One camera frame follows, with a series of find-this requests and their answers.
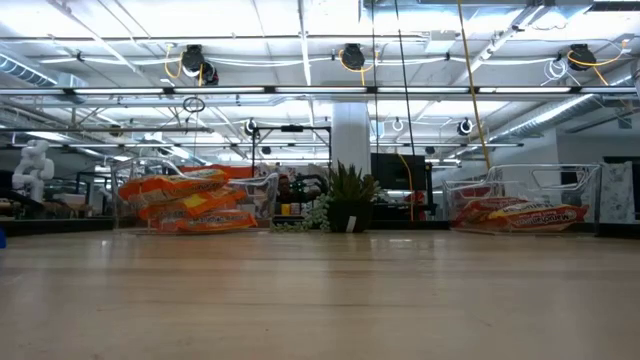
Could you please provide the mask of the red Maruchan ramen pack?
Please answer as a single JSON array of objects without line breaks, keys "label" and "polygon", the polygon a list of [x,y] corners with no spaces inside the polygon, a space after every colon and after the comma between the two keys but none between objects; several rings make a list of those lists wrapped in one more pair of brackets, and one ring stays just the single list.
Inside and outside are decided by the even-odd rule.
[{"label": "red Maruchan ramen pack", "polygon": [[454,218],[452,226],[463,227],[480,223],[494,211],[525,202],[525,199],[517,197],[491,197],[470,200]]},{"label": "red Maruchan ramen pack", "polygon": [[490,213],[483,224],[508,232],[563,231],[584,221],[588,205],[524,202]]}]

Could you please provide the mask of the artificial succulent in black pot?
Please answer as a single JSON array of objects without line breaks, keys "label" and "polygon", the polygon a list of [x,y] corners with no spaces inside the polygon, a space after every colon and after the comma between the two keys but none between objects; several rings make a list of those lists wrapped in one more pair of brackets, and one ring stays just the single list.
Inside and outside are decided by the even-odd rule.
[{"label": "artificial succulent in black pot", "polygon": [[329,169],[328,192],[321,194],[301,221],[273,223],[274,232],[362,233],[372,221],[374,200],[380,193],[378,181],[371,174],[351,164],[337,161]]}]

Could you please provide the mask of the clear plastic bin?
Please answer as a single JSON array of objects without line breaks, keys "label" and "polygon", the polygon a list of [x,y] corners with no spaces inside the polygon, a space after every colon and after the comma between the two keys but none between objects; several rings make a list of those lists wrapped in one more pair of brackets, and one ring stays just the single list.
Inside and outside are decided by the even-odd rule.
[{"label": "clear plastic bin", "polygon": [[224,165],[176,166],[171,161],[159,157],[138,157],[127,160],[111,168],[114,227],[141,233],[156,234],[213,234],[212,233],[163,233],[151,226],[152,220],[142,220],[138,211],[146,205],[158,203],[128,202],[118,195],[118,189],[129,180],[148,175],[177,175],[204,169],[219,169],[228,176],[223,186],[238,188],[246,192],[247,197],[237,202],[232,209],[250,212],[257,225],[266,226],[275,213],[279,175],[269,173],[255,177],[250,167],[232,167]]},{"label": "clear plastic bin", "polygon": [[[595,233],[600,217],[601,167],[597,164],[512,164],[489,169],[481,180],[443,183],[446,215],[454,230],[491,234]],[[508,232],[487,227],[484,221],[453,227],[452,221],[470,201],[479,198],[517,197],[526,202],[588,205],[584,221],[563,231]]]}]

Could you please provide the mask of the black monitor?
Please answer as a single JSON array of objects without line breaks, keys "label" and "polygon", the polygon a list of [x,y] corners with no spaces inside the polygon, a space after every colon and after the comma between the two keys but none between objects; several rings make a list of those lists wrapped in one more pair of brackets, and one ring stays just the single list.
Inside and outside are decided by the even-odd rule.
[{"label": "black monitor", "polygon": [[371,174],[385,190],[426,190],[426,165],[424,156],[371,154]]}]

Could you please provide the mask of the long ceiling light strip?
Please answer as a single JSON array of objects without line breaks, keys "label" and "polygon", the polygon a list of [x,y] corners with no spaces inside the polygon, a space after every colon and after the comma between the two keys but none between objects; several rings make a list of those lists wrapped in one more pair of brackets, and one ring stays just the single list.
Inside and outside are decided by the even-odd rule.
[{"label": "long ceiling light strip", "polygon": [[231,86],[231,87],[145,87],[145,88],[0,88],[5,96],[53,95],[217,95],[217,94],[418,94],[418,95],[614,95],[632,94],[634,86]]}]

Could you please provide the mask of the patterned white cloth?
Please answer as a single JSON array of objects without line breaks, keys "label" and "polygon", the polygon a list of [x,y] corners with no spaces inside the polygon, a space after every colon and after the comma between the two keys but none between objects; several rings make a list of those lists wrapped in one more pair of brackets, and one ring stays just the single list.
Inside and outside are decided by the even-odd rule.
[{"label": "patterned white cloth", "polygon": [[629,161],[602,164],[600,222],[605,224],[635,222],[633,167]]}]

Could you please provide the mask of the silver ventilation duct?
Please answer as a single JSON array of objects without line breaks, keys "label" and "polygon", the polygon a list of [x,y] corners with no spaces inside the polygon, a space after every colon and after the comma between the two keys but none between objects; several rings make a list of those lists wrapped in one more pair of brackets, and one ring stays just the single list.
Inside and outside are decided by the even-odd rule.
[{"label": "silver ventilation duct", "polygon": [[502,142],[512,137],[524,138],[587,114],[602,105],[602,96],[595,94],[579,95],[560,102],[547,103],[516,118],[515,124],[508,125],[505,130],[498,130],[489,138],[489,142]]}]

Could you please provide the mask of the black frame rail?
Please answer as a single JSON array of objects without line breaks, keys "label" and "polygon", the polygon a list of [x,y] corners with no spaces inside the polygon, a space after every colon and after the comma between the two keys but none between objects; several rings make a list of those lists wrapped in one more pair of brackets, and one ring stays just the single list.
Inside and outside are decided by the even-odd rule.
[{"label": "black frame rail", "polygon": [[[91,219],[41,219],[41,220],[0,220],[0,229],[7,236],[28,236],[55,233],[112,230],[111,218]],[[446,221],[373,221],[371,230],[449,230]],[[640,240],[640,224],[600,223],[597,237]]]}]

